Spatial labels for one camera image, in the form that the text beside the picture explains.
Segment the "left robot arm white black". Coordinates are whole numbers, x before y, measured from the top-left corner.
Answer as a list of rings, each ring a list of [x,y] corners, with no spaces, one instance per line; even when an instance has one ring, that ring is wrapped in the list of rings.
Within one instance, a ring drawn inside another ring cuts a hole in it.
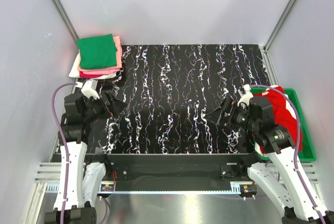
[[[97,119],[117,117],[126,103],[109,91],[98,98],[87,98],[82,92],[64,99],[65,112],[57,119],[61,145],[61,174],[53,210],[44,215],[44,223],[96,223],[94,207],[102,180],[113,174],[106,154],[85,161],[90,124]]]

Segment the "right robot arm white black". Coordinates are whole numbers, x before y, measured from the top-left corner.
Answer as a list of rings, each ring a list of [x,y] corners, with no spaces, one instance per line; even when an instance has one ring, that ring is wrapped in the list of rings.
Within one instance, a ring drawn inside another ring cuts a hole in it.
[[[275,165],[280,183],[257,157],[245,158],[237,167],[238,177],[251,179],[280,211],[282,223],[333,223],[333,211],[317,196],[299,158],[289,131],[275,123],[272,104],[266,97],[252,97],[237,103],[225,98],[207,114],[207,120],[221,127],[236,127],[250,133]]]

